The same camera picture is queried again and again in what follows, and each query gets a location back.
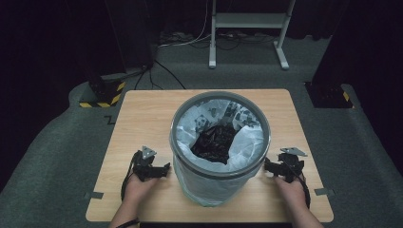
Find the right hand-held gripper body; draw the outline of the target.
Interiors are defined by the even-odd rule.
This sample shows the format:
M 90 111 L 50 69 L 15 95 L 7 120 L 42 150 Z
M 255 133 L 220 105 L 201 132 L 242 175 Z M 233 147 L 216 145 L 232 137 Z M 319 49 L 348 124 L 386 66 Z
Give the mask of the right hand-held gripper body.
M 300 161 L 299 157 L 306 157 L 307 154 L 296 147 L 286 147 L 280 149 L 281 154 L 278 155 L 280 161 L 280 175 L 291 183 L 294 177 L 298 177 L 302 173 L 304 161 Z

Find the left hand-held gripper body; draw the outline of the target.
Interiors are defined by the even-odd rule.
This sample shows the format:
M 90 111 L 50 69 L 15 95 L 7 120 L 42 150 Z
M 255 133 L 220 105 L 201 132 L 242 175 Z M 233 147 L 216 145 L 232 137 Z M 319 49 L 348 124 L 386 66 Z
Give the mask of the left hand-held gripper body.
M 156 175 L 162 170 L 159 167 L 154 167 L 154 162 L 157 152 L 143 146 L 141 150 L 138 150 L 133 156 L 133 173 L 141 181 L 145 181 L 148 178 L 156 178 Z

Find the white panda print trash bag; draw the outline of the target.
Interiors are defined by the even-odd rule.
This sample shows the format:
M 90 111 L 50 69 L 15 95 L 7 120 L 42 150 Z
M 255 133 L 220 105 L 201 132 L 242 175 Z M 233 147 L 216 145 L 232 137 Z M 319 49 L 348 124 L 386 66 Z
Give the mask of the white panda print trash bag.
M 199 130 L 226 124 L 238 130 L 227 164 L 192 153 L 190 147 Z M 262 111 L 237 94 L 213 92 L 187 100 L 176 111 L 170 129 L 174 170 L 183 193 L 201 206 L 231 200 L 258 173 L 270 140 L 270 126 Z

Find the person's left hand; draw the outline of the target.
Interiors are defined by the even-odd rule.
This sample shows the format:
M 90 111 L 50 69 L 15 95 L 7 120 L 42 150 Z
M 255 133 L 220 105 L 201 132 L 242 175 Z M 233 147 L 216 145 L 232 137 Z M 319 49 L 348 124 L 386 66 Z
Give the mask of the person's left hand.
M 123 202 L 139 204 L 159 179 L 141 181 L 136 175 L 131 175 L 126 182 Z

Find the person's right hand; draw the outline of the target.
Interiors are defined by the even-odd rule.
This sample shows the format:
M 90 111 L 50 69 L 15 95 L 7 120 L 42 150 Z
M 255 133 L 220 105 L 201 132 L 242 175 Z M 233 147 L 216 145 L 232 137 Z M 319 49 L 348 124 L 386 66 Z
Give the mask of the person's right hand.
M 287 182 L 280 177 L 274 177 L 274 181 L 289 207 L 299 208 L 306 206 L 304 190 L 299 180 Z

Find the crumpled black plastic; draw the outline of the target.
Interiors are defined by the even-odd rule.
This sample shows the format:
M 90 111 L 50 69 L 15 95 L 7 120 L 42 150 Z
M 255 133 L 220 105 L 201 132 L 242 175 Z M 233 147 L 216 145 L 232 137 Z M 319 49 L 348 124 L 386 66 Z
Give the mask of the crumpled black plastic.
M 204 128 L 197 132 L 198 137 L 190 149 L 198 158 L 227 164 L 229 149 L 237 133 L 238 130 L 229 124 Z

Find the black base with hazard stripes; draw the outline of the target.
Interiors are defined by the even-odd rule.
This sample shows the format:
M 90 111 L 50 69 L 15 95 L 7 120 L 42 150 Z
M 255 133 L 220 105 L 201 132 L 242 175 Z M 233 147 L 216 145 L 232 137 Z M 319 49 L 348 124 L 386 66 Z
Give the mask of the black base with hazard stripes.
M 88 84 L 81 98 L 80 107 L 111 107 L 115 106 L 122 95 L 125 82 L 113 79 L 105 81 L 100 75 L 88 73 Z
M 340 85 L 317 85 L 306 82 L 305 88 L 316 108 L 353 108 L 350 96 Z

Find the white metal stand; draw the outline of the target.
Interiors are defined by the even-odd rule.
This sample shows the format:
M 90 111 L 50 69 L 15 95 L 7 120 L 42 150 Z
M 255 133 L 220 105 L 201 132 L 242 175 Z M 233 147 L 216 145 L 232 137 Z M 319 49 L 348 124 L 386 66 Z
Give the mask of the white metal stand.
M 288 70 L 289 64 L 282 49 L 286 32 L 292 18 L 296 0 L 289 0 L 288 10 L 284 13 L 231 13 L 217 12 L 217 0 L 212 0 L 211 35 L 208 66 L 217 66 L 216 30 L 217 29 L 279 29 L 279 38 L 273 42 L 279 64 Z

